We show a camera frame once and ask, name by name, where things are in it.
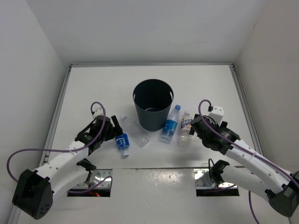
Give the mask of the short blue label bottle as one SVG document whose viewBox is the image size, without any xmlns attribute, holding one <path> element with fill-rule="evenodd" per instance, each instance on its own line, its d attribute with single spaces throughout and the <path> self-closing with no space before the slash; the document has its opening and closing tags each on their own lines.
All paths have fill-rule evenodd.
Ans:
<svg viewBox="0 0 299 224">
<path fill-rule="evenodd" d="M 130 147 L 128 136 L 122 136 L 122 135 L 117 136 L 115 138 L 115 141 L 116 141 L 116 145 L 117 145 L 119 151 L 122 154 L 122 157 L 127 158 L 129 156 L 128 149 Z"/>
</svg>

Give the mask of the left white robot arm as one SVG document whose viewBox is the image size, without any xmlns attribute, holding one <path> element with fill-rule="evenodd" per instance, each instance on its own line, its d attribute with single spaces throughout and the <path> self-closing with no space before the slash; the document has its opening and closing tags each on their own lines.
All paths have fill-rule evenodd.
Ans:
<svg viewBox="0 0 299 224">
<path fill-rule="evenodd" d="M 88 161 L 105 141 L 123 133 L 116 118 L 99 115 L 54 159 L 36 168 L 26 169 L 18 179 L 12 203 L 35 220 L 44 217 L 60 196 L 87 195 L 97 187 L 110 188 L 111 175 L 101 174 Z"/>
</svg>

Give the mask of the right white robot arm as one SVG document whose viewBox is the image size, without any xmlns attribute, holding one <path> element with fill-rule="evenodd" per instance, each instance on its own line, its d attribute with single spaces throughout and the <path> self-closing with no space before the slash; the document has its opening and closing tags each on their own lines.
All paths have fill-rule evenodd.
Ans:
<svg viewBox="0 0 299 224">
<path fill-rule="evenodd" d="M 250 171 L 239 171 L 227 161 L 217 161 L 208 171 L 206 182 L 230 182 L 255 193 L 269 203 L 279 214 L 291 217 L 299 205 L 299 174 L 291 173 L 270 162 L 246 144 L 238 134 L 217 124 L 211 117 L 195 114 L 191 121 L 191 134 L 213 151 L 240 163 Z"/>
</svg>

